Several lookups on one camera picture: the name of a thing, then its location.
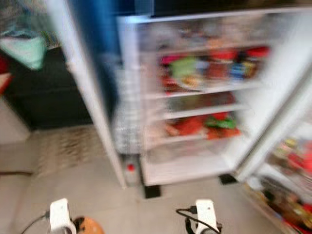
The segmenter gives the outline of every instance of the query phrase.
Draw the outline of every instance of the orange object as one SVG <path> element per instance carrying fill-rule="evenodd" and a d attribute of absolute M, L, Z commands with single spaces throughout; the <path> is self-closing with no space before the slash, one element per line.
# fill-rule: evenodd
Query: orange object
<path fill-rule="evenodd" d="M 222 139 L 228 137 L 234 137 L 239 135 L 240 131 L 237 128 L 229 129 L 229 128 L 208 128 L 207 140 L 213 139 Z"/>
<path fill-rule="evenodd" d="M 165 130 L 172 137 L 178 136 L 180 133 L 178 129 L 176 129 L 174 126 L 172 126 L 170 124 L 165 124 Z"/>
<path fill-rule="evenodd" d="M 74 220 L 77 233 L 82 234 L 105 234 L 102 227 L 93 219 L 88 217 L 78 217 Z"/>

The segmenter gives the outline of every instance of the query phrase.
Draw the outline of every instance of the refrigerator foot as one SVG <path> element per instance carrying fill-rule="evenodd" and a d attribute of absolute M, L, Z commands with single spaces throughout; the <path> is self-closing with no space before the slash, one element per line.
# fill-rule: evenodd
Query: refrigerator foot
<path fill-rule="evenodd" d="M 219 179 L 223 185 L 237 183 L 237 180 L 230 174 L 219 175 Z"/>
<path fill-rule="evenodd" d="M 155 198 L 161 196 L 160 186 L 144 186 L 144 195 L 146 199 Z"/>

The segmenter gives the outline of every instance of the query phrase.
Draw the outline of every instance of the red package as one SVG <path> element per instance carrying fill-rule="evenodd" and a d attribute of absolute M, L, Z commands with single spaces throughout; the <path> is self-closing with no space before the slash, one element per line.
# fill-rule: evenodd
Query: red package
<path fill-rule="evenodd" d="M 194 116 L 174 125 L 179 130 L 180 136 L 196 134 L 203 127 L 203 120 L 206 116 Z"/>
<path fill-rule="evenodd" d="M 297 227 L 297 226 L 295 226 L 295 225 L 293 225 L 293 224 L 291 224 L 291 223 L 289 223 L 289 222 L 287 222 L 287 221 L 285 221 L 285 223 L 286 223 L 287 225 L 289 225 L 291 228 L 295 229 L 297 233 L 312 234 L 311 231 L 303 230 L 302 228 Z"/>
<path fill-rule="evenodd" d="M 312 204 L 304 204 L 304 205 L 303 205 L 303 208 L 304 208 L 306 211 L 312 212 Z"/>
<path fill-rule="evenodd" d="M 178 88 L 176 80 L 169 76 L 162 76 L 161 82 L 163 87 L 165 87 L 166 92 L 173 92 Z"/>
<path fill-rule="evenodd" d="M 211 51 L 210 57 L 214 60 L 233 60 L 237 55 L 237 51 L 234 49 L 227 49 L 227 50 L 217 50 Z"/>
<path fill-rule="evenodd" d="M 229 112 L 214 113 L 211 115 L 215 117 L 217 120 L 224 120 L 229 115 Z"/>
<path fill-rule="evenodd" d="M 177 61 L 179 59 L 182 59 L 184 56 L 183 55 L 168 55 L 164 56 L 160 60 L 161 65 L 169 65 L 170 63 Z"/>
<path fill-rule="evenodd" d="M 295 153 L 290 153 L 288 156 L 288 164 L 298 170 L 303 167 L 303 160 Z"/>
<path fill-rule="evenodd" d="M 219 132 L 216 128 L 208 128 L 207 140 L 219 139 Z"/>

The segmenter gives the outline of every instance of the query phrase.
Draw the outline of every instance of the plate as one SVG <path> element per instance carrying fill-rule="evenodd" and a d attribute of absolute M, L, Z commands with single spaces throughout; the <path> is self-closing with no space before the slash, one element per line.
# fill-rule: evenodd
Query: plate
<path fill-rule="evenodd" d="M 205 90 L 205 81 L 203 78 L 198 78 L 198 85 L 197 86 L 192 86 L 185 84 L 182 82 L 182 78 L 174 78 L 178 84 L 183 89 L 191 90 L 191 91 L 204 91 Z"/>

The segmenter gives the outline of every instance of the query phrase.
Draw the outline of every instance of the bottle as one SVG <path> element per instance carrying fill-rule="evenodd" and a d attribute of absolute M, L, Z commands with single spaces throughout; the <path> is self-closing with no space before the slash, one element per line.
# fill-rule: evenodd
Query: bottle
<path fill-rule="evenodd" d="M 140 184 L 140 173 L 136 155 L 127 155 L 125 158 L 125 178 L 127 185 L 134 187 Z"/>
<path fill-rule="evenodd" d="M 232 81 L 242 81 L 244 79 L 245 66 L 243 65 L 243 61 L 245 60 L 245 57 L 245 52 L 241 51 L 238 53 L 230 71 Z"/>
<path fill-rule="evenodd" d="M 243 62 L 245 66 L 245 78 L 254 78 L 263 67 L 266 58 L 270 54 L 270 48 L 267 46 L 256 47 L 246 51 L 246 59 Z"/>

